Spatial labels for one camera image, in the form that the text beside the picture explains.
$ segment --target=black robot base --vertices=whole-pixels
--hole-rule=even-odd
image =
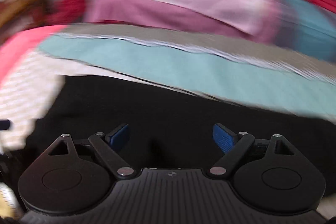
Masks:
[[[325,180],[282,135],[258,140],[216,124],[223,157],[208,170],[137,171],[118,155],[129,138],[127,124],[88,140],[60,136],[19,180],[20,223],[326,223],[316,212]]]

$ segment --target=gray fabric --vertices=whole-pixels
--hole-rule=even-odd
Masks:
[[[207,52],[235,62],[286,70],[336,85],[336,65],[304,54],[215,34],[188,33],[119,24],[71,25],[58,33],[70,37],[119,38],[148,46],[168,46],[189,52]]]

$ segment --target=black fabric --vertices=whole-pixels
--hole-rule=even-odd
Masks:
[[[155,86],[103,76],[67,76],[53,106],[27,139],[42,152],[57,137],[84,139],[129,123],[121,156],[135,168],[209,168],[221,156],[212,126],[256,138],[284,135],[324,175],[325,194],[336,192],[336,126],[330,122],[251,109]]]

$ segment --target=blue fabric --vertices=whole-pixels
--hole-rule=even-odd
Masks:
[[[304,116],[336,117],[336,86],[308,80],[293,72],[121,39],[54,35],[40,44],[39,49],[50,55],[247,106]]]
[[[110,147],[116,153],[119,153],[122,150],[122,148],[124,148],[124,146],[128,143],[129,139],[130,139],[130,133],[127,124],[111,137]]]
[[[218,125],[213,126],[212,138],[224,154],[227,154],[235,146],[233,137]]]
[[[290,48],[320,60],[336,60],[336,26],[321,8],[304,0],[284,0],[295,10],[295,37]]]

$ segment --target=blue gripper pad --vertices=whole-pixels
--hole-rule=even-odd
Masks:
[[[235,136],[236,134],[222,126],[220,123],[213,126],[212,138],[224,154],[227,154],[235,146]]]
[[[122,148],[128,143],[130,139],[130,133],[128,124],[119,129],[110,139],[110,147],[116,153],[119,153]]]

